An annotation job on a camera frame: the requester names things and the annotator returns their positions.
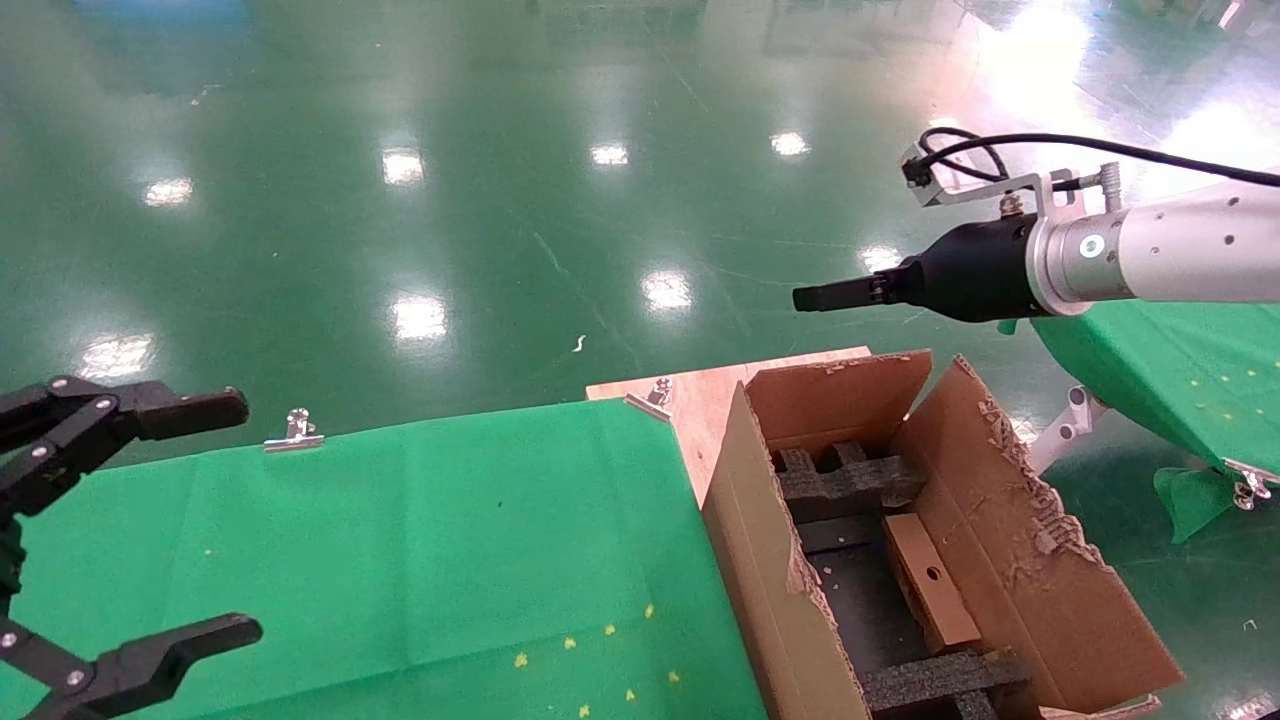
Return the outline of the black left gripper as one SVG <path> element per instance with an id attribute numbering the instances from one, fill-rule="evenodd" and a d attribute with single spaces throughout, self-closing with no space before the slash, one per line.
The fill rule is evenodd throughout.
<path id="1" fill-rule="evenodd" d="M 242 392 L 178 395 L 159 380 L 101 386 L 56 377 L 1 398 L 0 602 L 8 616 L 22 592 L 24 547 L 14 518 L 35 518 L 134 441 L 165 441 L 241 427 Z M 262 639 L 261 624 L 229 612 L 128 641 L 82 659 L 10 618 L 3 662 L 45 685 L 27 719 L 114 719 L 168 702 L 197 662 Z"/>

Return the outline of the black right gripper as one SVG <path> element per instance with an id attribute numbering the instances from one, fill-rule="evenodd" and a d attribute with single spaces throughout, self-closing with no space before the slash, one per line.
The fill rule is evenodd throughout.
<path id="1" fill-rule="evenodd" d="M 901 302 L 965 323 L 1043 316 L 1027 265 L 1036 223 L 1020 215 L 957 225 L 899 268 L 794 288 L 794 309 L 833 313 Z"/>

